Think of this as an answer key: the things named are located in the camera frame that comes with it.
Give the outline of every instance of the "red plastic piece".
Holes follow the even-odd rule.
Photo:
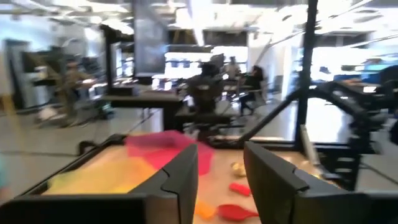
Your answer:
[[[124,143],[127,146],[128,156],[143,157],[156,169],[161,169],[187,146],[196,144],[199,175],[209,172],[214,151],[212,147],[196,142],[178,131],[129,136]]]
[[[250,188],[243,184],[232,183],[229,185],[229,189],[247,197],[251,195]]]
[[[218,215],[228,221],[240,222],[249,217],[257,217],[257,212],[246,210],[239,205],[227,204],[218,206]]]

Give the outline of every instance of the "red object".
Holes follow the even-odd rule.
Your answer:
[[[209,172],[214,151],[212,147],[196,142],[178,131],[129,136],[124,143],[127,146],[128,156],[143,157],[156,169],[161,169],[187,146],[196,144],[199,175]]]
[[[257,217],[258,213],[246,210],[239,205],[220,205],[218,206],[218,215],[228,221],[243,221],[249,217]]]
[[[232,183],[229,185],[229,189],[247,197],[251,195],[250,188],[243,184]]]

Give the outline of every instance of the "concrete floor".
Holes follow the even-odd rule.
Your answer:
[[[258,123],[275,105],[259,108],[259,116],[246,119],[249,129]],[[74,160],[76,146],[82,140],[101,142],[114,133],[159,132],[161,127],[160,110],[150,111],[152,116],[141,122],[142,110],[117,109],[116,117],[109,121],[98,121],[85,127],[57,129],[55,127],[34,127],[32,116],[18,116],[18,126],[15,128],[12,119],[0,117],[2,126],[0,134],[0,153],[6,163],[6,171],[13,195],[17,195],[37,182],[53,174],[58,169]],[[257,135],[292,139],[295,126],[296,105],[293,104],[263,128]],[[338,108],[326,105],[323,100],[311,99],[308,107],[307,129],[311,141],[345,142],[349,136],[346,124],[350,117]],[[242,130],[229,130],[230,134],[241,134]],[[391,157],[398,158],[398,154],[391,153]],[[376,174],[370,171],[361,173],[358,189],[398,190],[390,182],[384,183]]]

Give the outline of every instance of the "floor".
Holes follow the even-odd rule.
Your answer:
[[[246,118],[245,129],[256,125],[277,103],[257,110],[257,116]],[[292,139],[295,125],[296,105],[292,104],[276,117],[257,135]],[[6,164],[12,195],[18,195],[37,182],[53,174],[58,169],[74,160],[76,146],[83,140],[104,141],[114,133],[159,132],[161,131],[161,112],[153,109],[145,114],[142,122],[142,110],[117,109],[116,117],[109,121],[98,121],[85,127],[58,129],[47,126],[37,129],[33,116],[18,116],[13,119],[0,117],[0,154]],[[307,129],[311,141],[345,142],[349,136],[346,124],[350,118],[338,108],[326,105],[322,100],[309,102]],[[241,134],[242,129],[231,129],[230,134]],[[372,182],[383,182],[370,172],[361,174],[359,189],[372,187]],[[396,185],[386,183],[382,189],[397,190]]]

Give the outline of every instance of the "ceiling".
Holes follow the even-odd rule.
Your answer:
[[[170,29],[193,29],[188,13],[187,0],[148,0]],[[352,5],[365,0],[319,0],[318,20],[324,32],[370,32],[398,27],[393,22],[398,13],[397,0],[373,0],[350,12]],[[133,13],[131,0],[0,0],[14,3],[21,8],[20,14],[47,16],[59,22],[91,26],[99,23],[112,24],[118,29],[132,32]],[[303,26],[307,20],[307,0],[211,0],[205,16],[200,20],[204,29],[259,30],[276,32],[286,21]]]

